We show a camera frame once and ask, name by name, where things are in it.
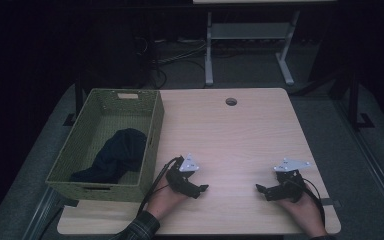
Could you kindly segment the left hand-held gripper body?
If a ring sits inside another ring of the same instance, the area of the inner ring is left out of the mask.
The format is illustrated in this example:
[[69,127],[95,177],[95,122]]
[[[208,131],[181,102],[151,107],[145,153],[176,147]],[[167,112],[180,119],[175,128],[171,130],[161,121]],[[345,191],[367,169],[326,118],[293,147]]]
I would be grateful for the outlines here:
[[197,185],[189,181],[189,177],[192,176],[199,166],[193,160],[191,154],[186,157],[180,156],[175,158],[174,164],[166,173],[166,179],[170,188],[174,192],[181,193],[190,197],[190,194],[195,191]]

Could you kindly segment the white metal stand frame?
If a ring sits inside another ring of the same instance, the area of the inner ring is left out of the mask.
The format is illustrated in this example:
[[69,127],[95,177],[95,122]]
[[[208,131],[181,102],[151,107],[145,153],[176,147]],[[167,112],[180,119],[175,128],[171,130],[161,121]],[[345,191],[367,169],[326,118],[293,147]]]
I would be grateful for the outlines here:
[[287,65],[286,57],[300,16],[295,11],[289,22],[275,23],[217,23],[212,20],[212,13],[207,13],[206,54],[204,57],[205,84],[214,83],[212,64],[212,44],[216,40],[283,40],[280,52],[275,54],[283,79],[288,86],[294,79]]

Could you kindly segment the blue shirt with white print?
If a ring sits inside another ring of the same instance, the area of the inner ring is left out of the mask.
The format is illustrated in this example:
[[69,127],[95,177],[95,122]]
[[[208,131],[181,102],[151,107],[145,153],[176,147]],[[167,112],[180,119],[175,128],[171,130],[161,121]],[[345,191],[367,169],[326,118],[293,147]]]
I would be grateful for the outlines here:
[[73,173],[71,182],[116,184],[127,172],[142,166],[147,136],[139,130],[118,130],[95,156],[91,167]]

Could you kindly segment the person's left hand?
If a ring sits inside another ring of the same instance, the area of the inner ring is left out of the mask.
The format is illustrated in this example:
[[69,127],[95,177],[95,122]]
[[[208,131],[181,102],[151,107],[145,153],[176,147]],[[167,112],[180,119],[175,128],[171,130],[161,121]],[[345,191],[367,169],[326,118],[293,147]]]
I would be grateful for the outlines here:
[[157,184],[157,191],[152,194],[148,201],[146,211],[157,220],[162,220],[187,199],[186,195],[174,192],[169,187],[167,180],[162,178]]

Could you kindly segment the aluminium floor rail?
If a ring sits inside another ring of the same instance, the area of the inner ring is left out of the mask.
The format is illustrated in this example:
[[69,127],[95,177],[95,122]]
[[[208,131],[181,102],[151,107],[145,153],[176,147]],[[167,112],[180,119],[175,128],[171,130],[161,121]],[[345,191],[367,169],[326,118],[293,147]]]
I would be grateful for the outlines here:
[[335,106],[335,109],[338,112],[338,115],[340,116],[342,121],[346,124],[346,128],[350,132],[350,135],[354,139],[354,142],[356,143],[359,151],[364,157],[368,171],[372,175],[372,178],[374,179],[379,191],[381,192],[384,198],[384,171],[379,165],[378,158],[370,149],[366,139],[361,133],[361,130],[358,127],[355,127],[348,119],[348,110],[346,109],[344,104],[339,101],[334,101],[333,105]]
[[77,205],[77,200],[66,198],[51,187],[46,187],[22,240],[42,240],[51,225],[61,216],[62,211],[66,207]]

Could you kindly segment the black metal post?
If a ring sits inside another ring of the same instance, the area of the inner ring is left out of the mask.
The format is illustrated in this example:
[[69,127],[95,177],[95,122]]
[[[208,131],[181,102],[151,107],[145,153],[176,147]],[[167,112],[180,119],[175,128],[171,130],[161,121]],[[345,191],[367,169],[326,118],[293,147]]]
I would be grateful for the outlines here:
[[361,128],[373,128],[374,124],[365,113],[358,113],[359,102],[359,77],[354,73],[350,80],[349,101],[348,101],[348,121],[355,131]]

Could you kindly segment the person's right hand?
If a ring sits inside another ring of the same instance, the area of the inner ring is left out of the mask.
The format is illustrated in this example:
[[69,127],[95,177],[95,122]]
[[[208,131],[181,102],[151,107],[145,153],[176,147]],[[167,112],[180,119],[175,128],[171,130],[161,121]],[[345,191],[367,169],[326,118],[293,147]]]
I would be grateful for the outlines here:
[[307,193],[304,193],[296,203],[282,199],[278,200],[277,204],[291,215],[292,219],[310,239],[328,235],[320,211]]

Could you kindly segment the green woven basket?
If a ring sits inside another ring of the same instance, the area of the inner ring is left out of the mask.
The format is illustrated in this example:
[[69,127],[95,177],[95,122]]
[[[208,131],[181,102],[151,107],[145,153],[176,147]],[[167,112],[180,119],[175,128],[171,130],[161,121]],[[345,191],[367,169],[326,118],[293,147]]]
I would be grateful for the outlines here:
[[[46,183],[75,200],[140,202],[153,184],[164,118],[157,90],[94,89],[87,97]],[[72,182],[73,173],[92,166],[105,142],[117,131],[136,129],[146,135],[140,169],[117,183]]]

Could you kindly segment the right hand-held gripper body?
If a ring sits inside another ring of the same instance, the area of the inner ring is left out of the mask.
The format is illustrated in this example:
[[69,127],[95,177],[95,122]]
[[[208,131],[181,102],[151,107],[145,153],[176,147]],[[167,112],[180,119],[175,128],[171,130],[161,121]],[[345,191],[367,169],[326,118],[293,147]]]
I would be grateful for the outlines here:
[[279,165],[273,167],[279,185],[268,188],[266,194],[272,195],[273,201],[292,199],[297,202],[305,188],[304,179],[299,170],[310,166],[308,161],[284,158]]

